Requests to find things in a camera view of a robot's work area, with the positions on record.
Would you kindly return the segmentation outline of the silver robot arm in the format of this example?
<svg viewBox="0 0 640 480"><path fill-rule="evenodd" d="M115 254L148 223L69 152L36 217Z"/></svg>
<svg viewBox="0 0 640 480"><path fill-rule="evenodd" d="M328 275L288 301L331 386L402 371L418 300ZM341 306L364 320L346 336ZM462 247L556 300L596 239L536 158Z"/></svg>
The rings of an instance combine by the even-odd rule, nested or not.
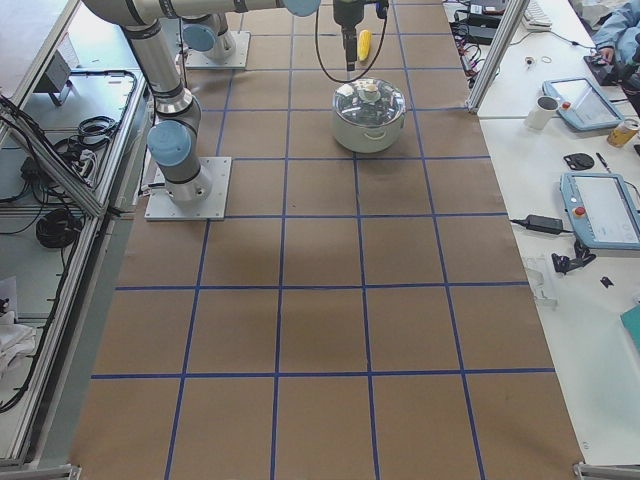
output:
<svg viewBox="0 0 640 480"><path fill-rule="evenodd" d="M159 123L149 131L147 147L176 203L206 198L212 179L196 154L201 108L176 70L161 37L160 20L201 20L214 14L278 8L306 17L320 7L318 1L86 1L84 5L122 29L151 88Z"/></svg>
<svg viewBox="0 0 640 480"><path fill-rule="evenodd" d="M217 64L235 53L236 42L225 14L182 17L181 33L188 47Z"/></svg>

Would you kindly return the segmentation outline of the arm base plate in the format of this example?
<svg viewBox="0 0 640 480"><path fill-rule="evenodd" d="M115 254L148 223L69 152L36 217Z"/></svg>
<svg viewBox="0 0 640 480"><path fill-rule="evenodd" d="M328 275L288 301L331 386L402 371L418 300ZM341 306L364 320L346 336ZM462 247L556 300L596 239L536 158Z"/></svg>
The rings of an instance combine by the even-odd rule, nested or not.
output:
<svg viewBox="0 0 640 480"><path fill-rule="evenodd" d="M225 218L231 157L200 157L199 174L190 182L167 182L157 170L145 211L148 221L196 221Z"/></svg>
<svg viewBox="0 0 640 480"><path fill-rule="evenodd" d="M251 34L227 31L214 39L204 35L196 43L188 43L187 69L244 70L247 66Z"/></svg>

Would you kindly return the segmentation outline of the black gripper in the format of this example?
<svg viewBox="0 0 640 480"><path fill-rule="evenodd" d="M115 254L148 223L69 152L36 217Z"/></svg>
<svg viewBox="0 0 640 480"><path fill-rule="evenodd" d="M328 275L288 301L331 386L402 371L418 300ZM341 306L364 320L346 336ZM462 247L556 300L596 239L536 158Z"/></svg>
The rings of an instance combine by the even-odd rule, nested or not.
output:
<svg viewBox="0 0 640 480"><path fill-rule="evenodd" d="M333 19L345 30L346 71L355 70L357 62L357 32L354 29L364 18L363 0L334 0Z"/></svg>

